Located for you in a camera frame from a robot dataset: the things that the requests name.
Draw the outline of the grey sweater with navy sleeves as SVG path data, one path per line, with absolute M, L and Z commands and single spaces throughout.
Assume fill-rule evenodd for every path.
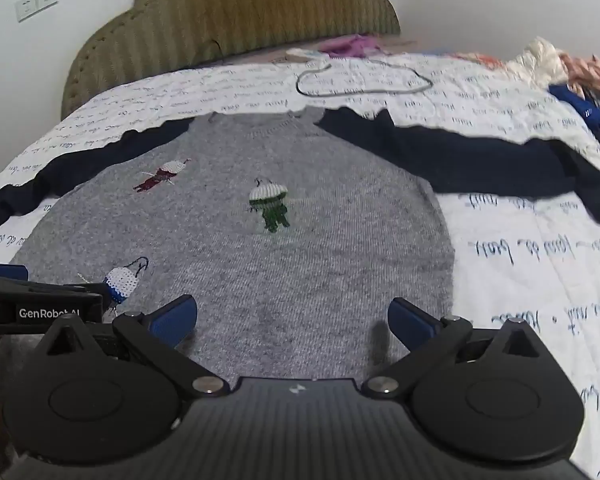
M 393 297 L 457 313 L 442 196 L 573 194 L 600 225 L 600 173 L 557 140 L 345 108 L 212 114 L 140 140 L 140 156 L 46 202 L 31 232 L 1 231 L 0 260 L 40 282 L 111 278 L 128 309 L 193 295 L 190 354 L 228 376 L 362 377 L 402 356 Z

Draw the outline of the pile of mixed clothes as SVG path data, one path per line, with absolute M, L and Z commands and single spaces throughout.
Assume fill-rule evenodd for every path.
M 515 78 L 550 92 L 571 105 L 588 128 L 600 136 L 600 59 L 572 56 L 541 37 L 530 41 L 504 63 Z

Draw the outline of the white quilt with blue script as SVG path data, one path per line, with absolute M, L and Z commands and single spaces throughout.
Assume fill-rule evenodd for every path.
M 522 143 L 555 138 L 600 168 L 600 144 L 572 107 L 500 70 L 450 56 L 246 64 L 180 70 L 95 96 L 2 172 L 20 185 L 59 155 L 99 148 L 129 129 L 211 112 L 388 110 L 401 126 Z M 454 309 L 497 326 L 513 315 L 541 336 L 585 406 L 576 463 L 600 479 L 600 225 L 578 196 L 529 202 L 471 193 L 440 204 L 455 247 Z

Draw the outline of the purple garment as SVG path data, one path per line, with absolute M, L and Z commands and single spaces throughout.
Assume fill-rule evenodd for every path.
M 380 52 L 381 45 L 374 36 L 352 35 L 324 41 L 317 50 L 330 58 L 367 58 L 372 53 Z

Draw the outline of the olive padded headboard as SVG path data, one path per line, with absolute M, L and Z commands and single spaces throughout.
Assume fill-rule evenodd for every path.
M 67 118 L 120 84 L 284 44 L 399 35 L 389 0 L 134 0 L 87 39 L 62 95 Z

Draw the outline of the white wall socket pair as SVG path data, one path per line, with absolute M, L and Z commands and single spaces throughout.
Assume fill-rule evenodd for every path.
M 16 20 L 21 23 L 58 3 L 58 0 L 18 0 L 15 3 Z

